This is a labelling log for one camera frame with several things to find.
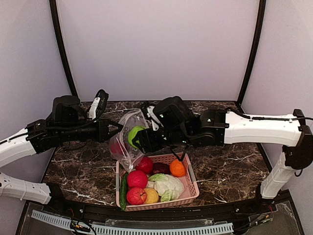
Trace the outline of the green apple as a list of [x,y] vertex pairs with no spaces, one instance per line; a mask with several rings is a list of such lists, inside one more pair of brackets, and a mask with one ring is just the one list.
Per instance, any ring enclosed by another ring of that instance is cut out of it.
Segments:
[[136,127],[137,127],[137,126],[135,126],[134,128],[132,128],[131,131],[128,133],[128,142],[129,142],[129,144],[130,144],[131,146],[132,146],[132,143],[131,143],[132,138],[137,135]]

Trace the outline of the red ball fruit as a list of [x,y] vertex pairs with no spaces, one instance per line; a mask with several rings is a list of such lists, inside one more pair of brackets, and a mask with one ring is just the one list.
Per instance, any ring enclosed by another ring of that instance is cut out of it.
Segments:
[[112,143],[110,146],[110,152],[112,154],[119,154],[119,155],[125,155],[127,154],[127,148],[124,144],[121,144],[119,142]]

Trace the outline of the clear zip top bag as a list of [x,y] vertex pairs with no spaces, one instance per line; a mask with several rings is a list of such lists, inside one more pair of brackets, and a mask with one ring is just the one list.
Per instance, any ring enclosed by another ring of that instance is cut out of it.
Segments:
[[110,154],[112,158],[117,160],[127,172],[131,172],[140,163],[144,154],[139,149],[135,149],[129,144],[128,133],[135,126],[148,127],[148,124],[140,109],[133,109],[127,112],[118,123],[123,125],[123,129],[120,133],[114,135],[110,139],[109,148],[112,143],[119,142],[126,146],[128,152],[125,155],[112,154],[111,152]]

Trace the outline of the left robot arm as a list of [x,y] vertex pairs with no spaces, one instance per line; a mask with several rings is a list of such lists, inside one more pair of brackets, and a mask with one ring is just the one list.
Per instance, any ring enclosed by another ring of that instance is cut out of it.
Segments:
[[[71,141],[105,142],[119,133],[123,126],[107,118],[101,118],[109,95],[99,90],[87,110],[80,99],[73,95],[56,97],[52,112],[46,119],[28,124],[16,134],[0,142],[0,165],[5,166],[24,157],[44,153]],[[0,175],[0,194],[5,197],[29,200],[44,205],[53,199],[63,198],[62,191],[54,183],[34,183]]]

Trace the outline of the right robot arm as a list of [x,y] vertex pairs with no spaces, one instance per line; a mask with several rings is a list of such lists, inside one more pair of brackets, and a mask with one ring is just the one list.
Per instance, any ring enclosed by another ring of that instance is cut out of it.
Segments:
[[141,110],[153,126],[133,128],[128,141],[143,153],[165,147],[198,148],[245,142],[282,145],[277,164],[258,188],[256,195],[263,200],[275,198],[296,171],[307,168],[313,161],[313,134],[299,109],[284,116],[247,115],[232,108],[195,115],[179,96],[174,96],[156,105],[144,103]]

